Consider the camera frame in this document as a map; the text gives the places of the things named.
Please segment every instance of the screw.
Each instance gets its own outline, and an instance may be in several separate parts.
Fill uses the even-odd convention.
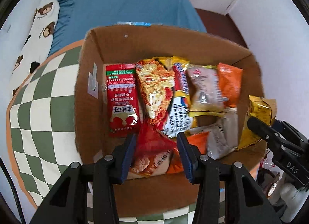
[[[106,160],[106,161],[111,161],[111,160],[113,160],[113,156],[112,155],[106,155],[105,157],[104,157],[104,159]]]
[[[203,161],[206,161],[206,160],[208,160],[208,156],[205,155],[205,154],[202,154],[202,155],[200,156],[200,159],[203,160]]]
[[[237,168],[241,168],[243,165],[242,165],[241,162],[236,161],[236,162],[234,163],[234,166],[236,166]]]
[[[78,162],[73,162],[70,166],[71,166],[71,168],[78,168],[79,167],[79,163]]]

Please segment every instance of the black cable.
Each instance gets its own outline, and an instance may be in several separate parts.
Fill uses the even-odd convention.
[[[22,210],[21,205],[20,205],[20,201],[19,201],[19,197],[18,197],[16,188],[15,188],[15,185],[14,185],[13,180],[12,180],[12,178],[11,178],[7,168],[5,167],[1,157],[0,157],[0,166],[1,166],[2,171],[4,172],[4,175],[6,176],[7,181],[9,182],[10,187],[12,189],[12,192],[13,192],[13,195],[14,195],[14,199],[15,199],[15,202],[16,202],[16,206],[17,206],[17,210],[18,210],[18,214],[20,216],[21,223],[22,224],[26,224],[24,213],[23,213],[23,210]]]

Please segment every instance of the white blanket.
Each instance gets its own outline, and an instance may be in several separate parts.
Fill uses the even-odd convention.
[[[58,14],[59,3],[57,0],[42,0],[35,10],[28,38],[20,54],[16,56],[17,60],[9,85],[12,96],[24,79],[47,59],[53,42]]]

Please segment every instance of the blue gripper pad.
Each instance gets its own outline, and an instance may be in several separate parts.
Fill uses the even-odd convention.
[[[123,183],[125,181],[125,179],[128,176],[128,172],[129,172],[129,168],[132,162],[132,158],[134,155],[134,151],[135,151],[135,146],[136,146],[136,135],[130,135],[128,136],[128,138],[131,138],[131,141],[127,147],[126,153],[123,157],[123,161],[122,161],[122,169],[121,169],[121,182]]]
[[[186,178],[189,180],[190,183],[193,182],[193,169],[194,165],[192,162],[197,162],[196,159],[192,160],[193,151],[191,149],[191,146],[187,140],[187,137],[183,132],[178,133],[177,135],[177,148],[179,151],[181,163],[184,169],[184,173],[186,174]]]

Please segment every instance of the white packet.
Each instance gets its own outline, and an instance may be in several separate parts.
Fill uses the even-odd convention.
[[[225,139],[230,148],[238,146],[238,114],[237,108],[225,109],[223,129]]]
[[[209,157],[216,160],[234,151],[234,148],[230,148],[225,139],[222,119],[219,119],[215,124],[209,126],[202,126],[190,129],[191,134],[198,134],[207,131],[209,131],[209,135],[207,139],[206,154]]]

